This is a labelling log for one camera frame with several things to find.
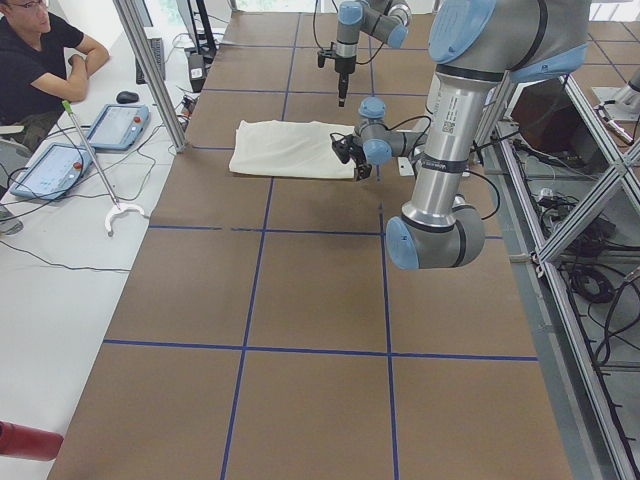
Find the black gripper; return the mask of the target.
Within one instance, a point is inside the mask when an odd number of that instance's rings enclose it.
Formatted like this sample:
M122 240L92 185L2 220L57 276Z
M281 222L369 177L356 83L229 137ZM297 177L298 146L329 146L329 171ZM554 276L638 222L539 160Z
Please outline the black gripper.
M356 144L352 134L346 135L337 132L329 134L331 148L342 164L353 161L354 180L362 181L371 176L372 166L367 164L362 148Z
M355 72L357 44L332 42L328 48L320 48L317 52L317 64L323 68L327 59L333 60L334 70L339 74L338 106L344 107L349 88L349 75Z

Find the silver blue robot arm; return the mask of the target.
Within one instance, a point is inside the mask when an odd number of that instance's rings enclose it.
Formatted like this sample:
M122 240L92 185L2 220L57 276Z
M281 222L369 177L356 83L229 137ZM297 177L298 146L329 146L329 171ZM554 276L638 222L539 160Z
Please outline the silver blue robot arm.
M386 226L397 267L455 268L478 257L483 220L459 184L487 95L503 80L547 80L577 70L586 57L589 14L586 1L447 1L428 39L437 85L430 123L395 131L385 124L385 103L369 97L353 133L333 138L336 156L354 163L361 177L394 157L415 165L412 197Z
M337 102L343 108L346 103L349 79L357 65L371 63L377 53L366 62L357 60L361 34L380 42L379 50L384 46L399 49L403 46L412 21L412 9L406 1L342 1L337 9L337 30L335 40L322 47L316 33L315 2L312 31L317 50L317 66L323 68L327 60L334 62L334 71L338 75Z

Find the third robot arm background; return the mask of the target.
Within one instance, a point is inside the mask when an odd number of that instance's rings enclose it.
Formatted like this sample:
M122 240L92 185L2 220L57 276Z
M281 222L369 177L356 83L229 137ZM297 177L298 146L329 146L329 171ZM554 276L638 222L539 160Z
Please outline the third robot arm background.
M607 125L639 119L639 70L622 87L593 87L596 114Z

